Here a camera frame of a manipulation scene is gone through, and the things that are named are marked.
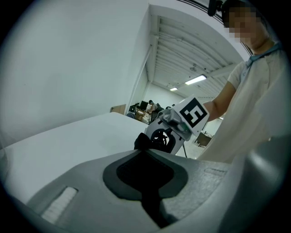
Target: white table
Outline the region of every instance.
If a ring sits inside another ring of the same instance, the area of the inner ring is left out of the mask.
[[[29,137],[6,148],[10,170],[5,188],[24,204],[72,167],[134,149],[146,124],[107,113]]]

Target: computer monitor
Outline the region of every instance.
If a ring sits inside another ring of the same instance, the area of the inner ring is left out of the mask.
[[[134,104],[134,105],[131,105],[131,106],[129,107],[129,110],[128,110],[128,111],[135,113],[135,108],[136,108],[136,107],[138,108],[138,106],[137,106],[138,104],[139,104],[139,103],[136,103],[136,104]]]
[[[142,101],[140,103],[140,109],[141,110],[146,110],[147,105],[148,105],[148,102]]]

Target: person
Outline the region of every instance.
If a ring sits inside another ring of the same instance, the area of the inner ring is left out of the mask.
[[[267,141],[270,132],[256,103],[264,97],[287,65],[280,43],[275,43],[263,17],[239,0],[227,0],[222,8],[224,26],[247,45],[253,55],[236,66],[220,94],[204,103],[208,121],[224,119],[199,160],[232,163],[235,156]]]
[[[154,110],[156,110],[158,108],[158,106],[156,104],[154,104],[154,102],[152,100],[149,101],[149,104],[150,104],[151,108],[147,112],[149,114],[151,114]]]

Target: gray plastic housing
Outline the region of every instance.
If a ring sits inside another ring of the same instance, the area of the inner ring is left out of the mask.
[[[152,150],[188,172],[188,183],[163,199],[167,213],[179,219],[160,229],[139,201],[117,198],[103,183],[107,165],[130,151],[82,163],[41,189],[20,210],[42,232],[240,232],[280,189],[290,163],[291,136],[273,138],[231,165],[202,162]],[[40,215],[65,187],[78,189],[55,225]]]

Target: fluorescent light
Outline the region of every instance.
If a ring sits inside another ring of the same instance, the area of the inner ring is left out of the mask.
[[[196,78],[193,78],[192,80],[188,81],[188,82],[185,82],[187,85],[190,85],[192,83],[195,83],[195,82],[199,82],[199,81],[202,81],[202,80],[205,80],[206,79],[206,76],[205,75],[200,75]]]

